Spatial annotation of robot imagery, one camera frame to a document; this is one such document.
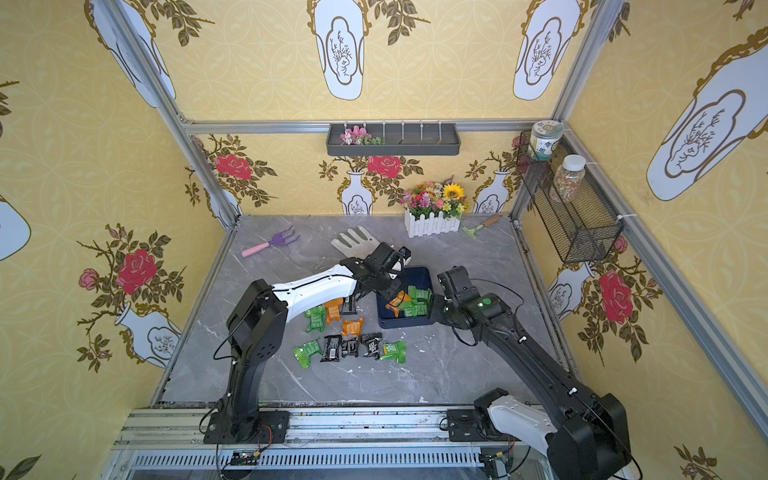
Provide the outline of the orange cookie packet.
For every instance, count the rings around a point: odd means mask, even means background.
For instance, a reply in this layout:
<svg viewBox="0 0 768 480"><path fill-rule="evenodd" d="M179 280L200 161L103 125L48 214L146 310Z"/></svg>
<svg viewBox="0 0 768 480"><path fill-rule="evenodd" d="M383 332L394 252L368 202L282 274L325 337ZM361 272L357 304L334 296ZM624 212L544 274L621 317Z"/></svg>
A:
<svg viewBox="0 0 768 480"><path fill-rule="evenodd" d="M343 307L344 301L344 298L337 298L323 304L326 312L326 323L328 325L333 322L342 320L341 309Z"/></svg>
<svg viewBox="0 0 768 480"><path fill-rule="evenodd" d="M399 318L402 313L401 305L404 302L410 302L411 297L405 292L400 291L392 300L389 300L385 308L390 311L395 318Z"/></svg>
<svg viewBox="0 0 768 480"><path fill-rule="evenodd" d="M344 337L359 337L362 334L364 318L342 321L342 335Z"/></svg>

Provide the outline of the dark blue storage box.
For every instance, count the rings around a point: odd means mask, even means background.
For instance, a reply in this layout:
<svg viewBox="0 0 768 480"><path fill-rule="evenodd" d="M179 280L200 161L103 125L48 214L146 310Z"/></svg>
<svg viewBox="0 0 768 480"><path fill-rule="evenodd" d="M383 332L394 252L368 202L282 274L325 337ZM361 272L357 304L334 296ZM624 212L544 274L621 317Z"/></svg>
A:
<svg viewBox="0 0 768 480"><path fill-rule="evenodd" d="M426 267L409 267L399 279L401 289L392 297L376 297L379 326L397 329L432 324L434 293L430 271Z"/></svg>

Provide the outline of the checkered black cookie packet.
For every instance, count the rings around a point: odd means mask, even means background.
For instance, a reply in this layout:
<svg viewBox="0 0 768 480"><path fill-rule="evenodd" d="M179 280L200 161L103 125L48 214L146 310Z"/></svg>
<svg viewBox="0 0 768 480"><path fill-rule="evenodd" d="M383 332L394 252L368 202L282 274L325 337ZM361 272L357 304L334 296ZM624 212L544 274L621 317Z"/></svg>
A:
<svg viewBox="0 0 768 480"><path fill-rule="evenodd" d="M383 335L381 332L364 334L360 337L361 345L365 348L364 357L379 360L381 357L381 342Z"/></svg>

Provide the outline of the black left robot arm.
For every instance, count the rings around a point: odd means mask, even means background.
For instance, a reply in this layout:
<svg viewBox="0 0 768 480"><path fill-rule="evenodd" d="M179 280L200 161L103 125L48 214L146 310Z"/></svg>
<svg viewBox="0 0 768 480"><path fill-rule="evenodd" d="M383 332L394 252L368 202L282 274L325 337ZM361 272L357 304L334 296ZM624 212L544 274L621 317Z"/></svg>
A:
<svg viewBox="0 0 768 480"><path fill-rule="evenodd" d="M231 361L228 385L204 429L210 445L280 444L290 414L259 408L259 387L266 362L279 350L286 324L297 315L328 301L374 292L391 300L403 289L411 252L380 243L361 259L348 257L320 273L293 282L270 285L260 279L245 290L227 320Z"/></svg>

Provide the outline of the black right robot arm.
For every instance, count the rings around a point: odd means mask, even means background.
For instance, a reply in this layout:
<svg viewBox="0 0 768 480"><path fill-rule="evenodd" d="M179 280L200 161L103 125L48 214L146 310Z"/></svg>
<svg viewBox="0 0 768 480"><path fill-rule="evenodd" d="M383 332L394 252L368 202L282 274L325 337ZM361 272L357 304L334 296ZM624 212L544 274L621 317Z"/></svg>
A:
<svg viewBox="0 0 768 480"><path fill-rule="evenodd" d="M498 295L478 291L462 266L438 275L443 296L437 321L468 330L495 351L531 390L549 419L530 433L520 407L501 397L487 407L493 427L544 454L560 479L618 479L630 465L627 412L612 394L597 395L566 371L518 321Z"/></svg>

